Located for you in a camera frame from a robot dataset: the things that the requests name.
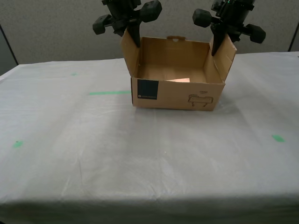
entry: white tablecloth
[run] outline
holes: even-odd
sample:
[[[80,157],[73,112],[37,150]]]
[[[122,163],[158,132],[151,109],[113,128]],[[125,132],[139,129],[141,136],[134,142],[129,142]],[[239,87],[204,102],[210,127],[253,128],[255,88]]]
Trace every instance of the white tablecloth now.
[[[18,66],[0,77],[0,221],[299,223],[297,56],[237,55],[214,112],[133,107],[123,59]]]

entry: box flap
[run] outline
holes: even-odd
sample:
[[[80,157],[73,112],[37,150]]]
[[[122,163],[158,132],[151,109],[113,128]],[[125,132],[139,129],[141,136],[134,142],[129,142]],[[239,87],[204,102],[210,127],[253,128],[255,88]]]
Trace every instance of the box flap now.
[[[140,49],[126,30],[121,39],[121,49],[131,77],[137,77]]]
[[[218,69],[216,68],[211,50],[209,50],[209,53],[206,56],[204,73],[206,75],[207,83],[224,83]]]
[[[143,37],[141,64],[203,68],[209,49],[209,43],[187,41],[180,36]]]
[[[214,39],[212,39],[210,42],[210,49],[213,49],[213,41]],[[225,81],[228,76],[236,52],[237,49],[230,40],[229,36],[226,34],[224,41],[222,42],[217,53],[213,57],[215,66],[223,81]]]

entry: robotic arm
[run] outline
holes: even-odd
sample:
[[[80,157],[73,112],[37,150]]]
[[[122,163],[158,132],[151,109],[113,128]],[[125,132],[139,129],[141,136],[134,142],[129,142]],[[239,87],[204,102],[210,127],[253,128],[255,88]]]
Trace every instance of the robotic arm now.
[[[93,24],[96,35],[105,33],[105,27],[112,26],[114,33],[123,36],[126,29],[130,33],[137,47],[140,47],[139,27],[141,22],[156,20],[162,5],[158,0],[145,3],[140,10],[134,10],[141,5],[141,0],[102,0],[107,5],[111,15],[101,16]]]
[[[244,21],[254,8],[255,0],[215,0],[212,10],[216,16],[212,17],[210,12],[203,9],[196,9],[193,14],[193,22],[200,27],[211,25],[214,34],[214,44],[212,55],[214,56],[221,46],[225,35],[228,34],[232,42],[240,41],[240,35],[250,36],[250,40],[255,43],[263,43],[266,38],[265,31],[255,25],[244,26]]]
[[[137,47],[140,47],[139,27],[141,22],[156,20],[162,5],[158,0],[147,2],[142,9],[134,10],[141,5],[141,0],[102,0],[107,5],[111,15],[104,15],[93,24],[94,32],[99,35],[105,33],[105,27],[112,26],[114,33],[123,36],[126,29],[130,33]],[[209,27],[214,34],[212,55],[214,56],[221,46],[225,35],[228,34],[232,42],[240,41],[240,35],[250,36],[252,42],[262,43],[266,33],[255,25],[244,26],[244,21],[254,8],[255,0],[214,0],[212,10],[216,16],[212,17],[209,11],[196,9],[193,22],[200,27]]]

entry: black square logo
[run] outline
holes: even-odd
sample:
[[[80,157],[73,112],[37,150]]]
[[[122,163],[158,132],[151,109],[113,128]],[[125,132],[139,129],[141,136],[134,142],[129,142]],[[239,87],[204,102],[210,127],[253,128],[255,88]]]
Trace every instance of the black square logo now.
[[[138,98],[157,100],[159,81],[138,79]]]

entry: green tape mark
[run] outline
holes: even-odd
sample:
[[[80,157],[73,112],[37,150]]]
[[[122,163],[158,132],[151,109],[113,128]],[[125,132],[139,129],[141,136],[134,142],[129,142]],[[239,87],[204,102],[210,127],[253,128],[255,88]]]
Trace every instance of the green tape mark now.
[[[272,136],[277,142],[285,142],[285,140],[283,139],[283,137],[281,137],[280,135],[273,135]]]
[[[21,147],[23,145],[23,142],[22,141],[16,141],[15,143],[14,143],[14,148],[19,148],[19,147]]]
[[[113,91],[113,92],[90,92],[89,95],[121,95],[131,94],[131,91]]]

